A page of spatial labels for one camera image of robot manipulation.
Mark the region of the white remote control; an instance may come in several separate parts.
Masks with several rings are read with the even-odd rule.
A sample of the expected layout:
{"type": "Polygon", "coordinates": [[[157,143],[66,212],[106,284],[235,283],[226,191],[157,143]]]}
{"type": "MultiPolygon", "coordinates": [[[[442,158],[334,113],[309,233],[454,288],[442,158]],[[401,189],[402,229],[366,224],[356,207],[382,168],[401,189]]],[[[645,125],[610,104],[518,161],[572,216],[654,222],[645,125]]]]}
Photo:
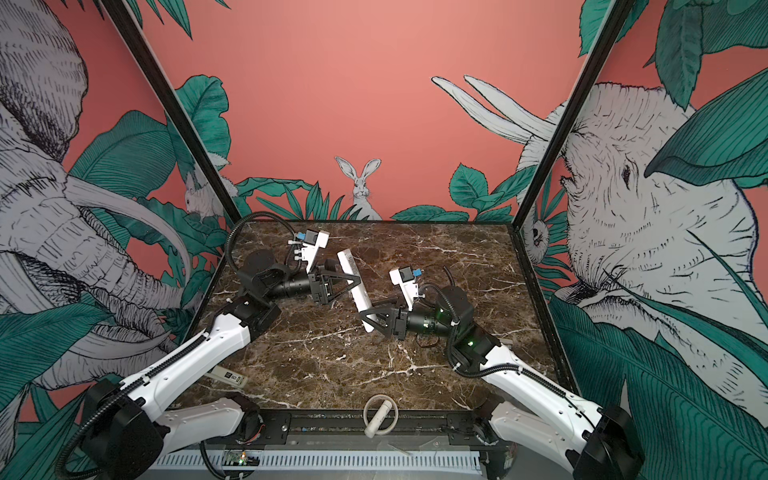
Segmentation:
{"type": "Polygon", "coordinates": [[[342,267],[344,273],[355,276],[359,283],[354,286],[350,293],[354,300],[355,306],[359,313],[372,308],[372,303],[368,295],[367,289],[363,283],[362,275],[357,267],[354,256],[350,249],[339,251],[337,253],[338,261],[342,267]]]}

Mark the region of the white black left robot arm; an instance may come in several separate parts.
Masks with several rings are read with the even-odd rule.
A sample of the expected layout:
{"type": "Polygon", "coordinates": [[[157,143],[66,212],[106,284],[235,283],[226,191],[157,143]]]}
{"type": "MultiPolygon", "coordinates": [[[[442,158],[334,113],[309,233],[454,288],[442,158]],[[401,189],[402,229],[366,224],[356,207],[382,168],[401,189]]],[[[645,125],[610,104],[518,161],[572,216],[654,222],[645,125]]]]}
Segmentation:
{"type": "Polygon", "coordinates": [[[271,251],[256,250],[236,275],[237,296],[209,327],[151,366],[87,391],[81,424],[54,462],[57,478],[136,479],[161,456],[190,444],[231,435],[244,424],[256,434],[259,408],[241,396],[168,408],[223,359],[263,335],[281,313],[277,299],[308,295],[327,304],[339,295],[334,282],[343,282],[344,292],[362,283],[349,250],[298,272],[277,262],[271,251]]]}

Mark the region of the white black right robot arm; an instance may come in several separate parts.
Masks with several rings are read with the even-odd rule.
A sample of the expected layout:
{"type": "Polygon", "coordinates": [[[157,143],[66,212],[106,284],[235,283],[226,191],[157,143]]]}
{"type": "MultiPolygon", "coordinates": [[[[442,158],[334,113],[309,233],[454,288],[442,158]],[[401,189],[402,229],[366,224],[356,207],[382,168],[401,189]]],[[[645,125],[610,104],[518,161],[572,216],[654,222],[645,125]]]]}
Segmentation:
{"type": "Polygon", "coordinates": [[[461,288],[423,287],[437,294],[435,304],[373,304],[363,285],[353,288],[352,297],[368,329],[398,339],[410,332],[442,336],[455,373],[482,379],[509,396],[481,422],[491,438],[522,445],[575,479],[638,478],[646,455],[625,409],[586,400],[530,367],[475,322],[461,288]]]}

